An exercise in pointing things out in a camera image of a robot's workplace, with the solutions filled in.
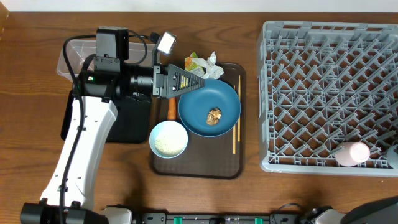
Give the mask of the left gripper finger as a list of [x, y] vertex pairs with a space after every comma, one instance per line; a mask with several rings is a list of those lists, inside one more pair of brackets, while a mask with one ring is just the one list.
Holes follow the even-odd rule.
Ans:
[[172, 84], [181, 84], [181, 82], [186, 82], [187, 84], [204, 84], [205, 80], [199, 76], [194, 75], [174, 64], [169, 64], [167, 66], [168, 75]]
[[204, 83], [197, 83], [182, 89], [178, 89], [177, 85], [172, 85], [170, 89], [167, 90], [167, 98], [168, 99], [175, 98], [177, 96], [203, 88], [204, 86], [205, 86]]

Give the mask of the large blue plate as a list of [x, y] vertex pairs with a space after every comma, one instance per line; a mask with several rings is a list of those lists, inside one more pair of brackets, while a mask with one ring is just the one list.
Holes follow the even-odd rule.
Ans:
[[[206, 123], [208, 113], [218, 108], [221, 118], [216, 125]], [[183, 125], [203, 137], [216, 137], [230, 131], [241, 114], [241, 103], [234, 88], [222, 80], [207, 79], [205, 86], [182, 95], [178, 113]]]

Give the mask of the white tissue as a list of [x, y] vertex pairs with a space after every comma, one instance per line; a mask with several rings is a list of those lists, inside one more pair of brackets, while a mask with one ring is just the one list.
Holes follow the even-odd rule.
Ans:
[[217, 57], [215, 51], [211, 53], [207, 60], [194, 58], [193, 62], [203, 69], [203, 74], [199, 74], [199, 77], [203, 79], [219, 79], [224, 74], [223, 68], [216, 65]]

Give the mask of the light blue rice bowl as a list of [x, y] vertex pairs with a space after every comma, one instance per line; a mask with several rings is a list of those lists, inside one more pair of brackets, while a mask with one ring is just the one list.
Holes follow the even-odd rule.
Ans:
[[150, 148], [156, 156], [163, 159], [179, 156], [187, 144], [187, 130], [176, 121], [163, 121], [150, 132]]

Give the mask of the brown food scrap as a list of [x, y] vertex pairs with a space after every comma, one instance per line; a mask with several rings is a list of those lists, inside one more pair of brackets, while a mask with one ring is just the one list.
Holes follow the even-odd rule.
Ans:
[[222, 112], [219, 108], [213, 108], [209, 111], [208, 117], [206, 119], [207, 125], [214, 126], [217, 125], [222, 116]]

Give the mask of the pink cup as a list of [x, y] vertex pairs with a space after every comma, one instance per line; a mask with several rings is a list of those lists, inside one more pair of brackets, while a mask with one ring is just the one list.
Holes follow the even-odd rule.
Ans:
[[366, 162], [370, 157], [369, 147], [362, 142], [343, 142], [341, 149], [335, 154], [337, 163], [345, 167], [353, 167]]

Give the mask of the yellow green snack wrapper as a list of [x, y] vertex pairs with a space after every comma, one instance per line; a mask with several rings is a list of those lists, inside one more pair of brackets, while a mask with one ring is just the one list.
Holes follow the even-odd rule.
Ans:
[[184, 60], [184, 69], [196, 76], [202, 77], [205, 75], [203, 67], [197, 65], [192, 61], [193, 58], [198, 58], [195, 52], [192, 52], [189, 57]]

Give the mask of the blue cup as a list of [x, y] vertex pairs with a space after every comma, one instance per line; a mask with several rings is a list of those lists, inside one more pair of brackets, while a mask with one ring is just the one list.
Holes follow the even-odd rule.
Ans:
[[391, 146], [386, 154], [387, 163], [393, 169], [398, 169], [398, 153], [397, 153], [397, 145]]

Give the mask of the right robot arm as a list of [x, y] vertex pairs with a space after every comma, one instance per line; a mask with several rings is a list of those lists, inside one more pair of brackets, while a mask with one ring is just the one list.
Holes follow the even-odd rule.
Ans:
[[331, 206], [314, 208], [297, 218], [299, 224], [397, 224], [397, 196], [365, 203], [348, 213]]

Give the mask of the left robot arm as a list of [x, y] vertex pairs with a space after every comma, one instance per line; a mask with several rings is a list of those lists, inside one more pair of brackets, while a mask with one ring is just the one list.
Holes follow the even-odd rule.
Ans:
[[55, 172], [38, 203], [25, 203], [21, 223], [136, 223], [131, 209], [93, 211], [96, 176], [108, 134], [117, 120], [117, 101], [135, 93], [171, 99], [203, 88], [204, 79], [175, 65], [129, 61], [125, 27], [99, 27], [88, 70], [72, 74], [72, 116]]

